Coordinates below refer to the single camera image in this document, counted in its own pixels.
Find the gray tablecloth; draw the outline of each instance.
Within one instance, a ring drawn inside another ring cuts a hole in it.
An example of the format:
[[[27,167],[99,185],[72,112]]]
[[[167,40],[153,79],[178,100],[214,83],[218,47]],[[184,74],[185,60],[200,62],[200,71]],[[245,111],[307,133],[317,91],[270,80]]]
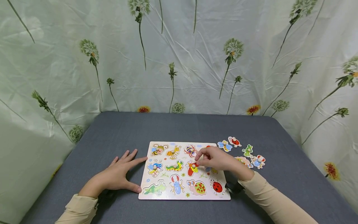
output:
[[[307,211],[318,223],[357,223],[358,216],[306,157],[282,126],[262,116],[159,113],[101,113],[48,184],[23,224],[54,223],[73,194],[115,156],[137,148],[146,156],[150,141],[212,142],[228,136],[253,145],[266,158],[258,171],[267,181]],[[241,148],[229,154],[243,156]],[[140,185],[144,163],[128,173]],[[231,201],[144,201],[126,190],[101,197],[92,223],[273,223],[243,192]]]

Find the green caterpillar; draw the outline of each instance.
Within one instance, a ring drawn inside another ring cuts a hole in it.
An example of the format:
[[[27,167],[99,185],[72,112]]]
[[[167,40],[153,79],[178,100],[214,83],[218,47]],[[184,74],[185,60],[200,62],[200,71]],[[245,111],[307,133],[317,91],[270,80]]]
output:
[[[165,170],[166,171],[175,171],[175,172],[181,171],[183,169],[183,165],[184,165],[183,161],[177,160],[176,164],[177,164],[176,168],[174,168],[174,165],[170,165],[170,166],[165,166]]]

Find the curtain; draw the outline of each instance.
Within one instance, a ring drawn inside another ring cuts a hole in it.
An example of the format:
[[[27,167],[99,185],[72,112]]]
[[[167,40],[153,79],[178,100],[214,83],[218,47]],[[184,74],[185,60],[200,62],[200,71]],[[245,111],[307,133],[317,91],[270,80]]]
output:
[[[20,222],[103,111],[271,116],[358,211],[357,9],[1,1],[0,221]]]

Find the puzzle board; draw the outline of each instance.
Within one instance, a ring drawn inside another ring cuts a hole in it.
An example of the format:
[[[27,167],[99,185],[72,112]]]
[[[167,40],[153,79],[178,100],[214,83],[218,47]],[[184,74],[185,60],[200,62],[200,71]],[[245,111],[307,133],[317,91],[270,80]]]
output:
[[[223,171],[198,166],[197,152],[215,143],[150,142],[141,200],[230,200]]]

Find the red ladybug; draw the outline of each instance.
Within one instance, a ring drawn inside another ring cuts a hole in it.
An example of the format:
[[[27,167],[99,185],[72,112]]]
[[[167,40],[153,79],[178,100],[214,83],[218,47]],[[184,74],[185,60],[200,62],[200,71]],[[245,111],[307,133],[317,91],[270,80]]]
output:
[[[214,191],[216,191],[215,195],[218,195],[218,193],[224,194],[223,186],[221,185],[221,183],[214,181],[214,179],[211,179],[210,184],[213,187]]]

